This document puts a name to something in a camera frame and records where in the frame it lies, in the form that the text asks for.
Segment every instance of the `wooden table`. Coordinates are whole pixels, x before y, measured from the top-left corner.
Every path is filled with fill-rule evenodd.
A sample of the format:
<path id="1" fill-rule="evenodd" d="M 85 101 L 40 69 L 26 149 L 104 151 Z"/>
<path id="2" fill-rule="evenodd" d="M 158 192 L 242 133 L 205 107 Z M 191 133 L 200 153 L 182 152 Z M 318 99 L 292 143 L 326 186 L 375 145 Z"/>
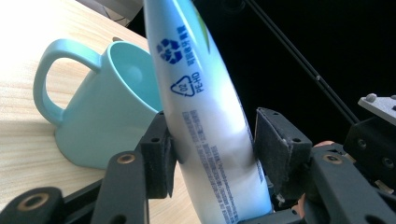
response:
<path id="1" fill-rule="evenodd" d="M 0 210 L 29 189 L 56 187 L 66 196 L 105 171 L 78 167 L 58 150 L 54 126 L 36 110 L 35 70 L 47 45 L 72 38 L 102 53 L 113 37 L 147 49 L 145 38 L 73 0 L 8 1 L 0 13 Z M 58 60 L 49 71 L 49 97 L 65 107 L 88 68 Z M 199 223 L 181 173 L 173 198 L 150 200 L 151 223 Z"/>

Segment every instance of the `squeeze tube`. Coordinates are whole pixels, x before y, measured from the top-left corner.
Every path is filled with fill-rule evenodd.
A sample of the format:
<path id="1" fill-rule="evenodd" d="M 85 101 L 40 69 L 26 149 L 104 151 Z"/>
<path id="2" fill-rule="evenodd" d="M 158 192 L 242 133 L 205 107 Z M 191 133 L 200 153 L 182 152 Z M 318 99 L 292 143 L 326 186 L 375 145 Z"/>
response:
<path id="1" fill-rule="evenodd" d="M 243 108 L 191 0 L 145 0 L 163 113 L 202 223 L 237 223 L 272 211 Z"/>

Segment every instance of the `light blue mug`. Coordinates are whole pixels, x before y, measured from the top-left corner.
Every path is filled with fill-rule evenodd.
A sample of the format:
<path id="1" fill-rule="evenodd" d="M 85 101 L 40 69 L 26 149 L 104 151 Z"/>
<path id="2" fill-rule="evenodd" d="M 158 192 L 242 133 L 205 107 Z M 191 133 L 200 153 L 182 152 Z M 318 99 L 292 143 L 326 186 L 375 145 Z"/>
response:
<path id="1" fill-rule="evenodd" d="M 51 101 L 47 73 L 60 58 L 76 60 L 91 71 L 65 109 Z M 162 105 L 149 53 L 116 41 L 100 55 L 71 39 L 45 50 L 35 74 L 35 106 L 56 126 L 61 152 L 76 165 L 106 169 L 109 159 L 134 150 Z"/>

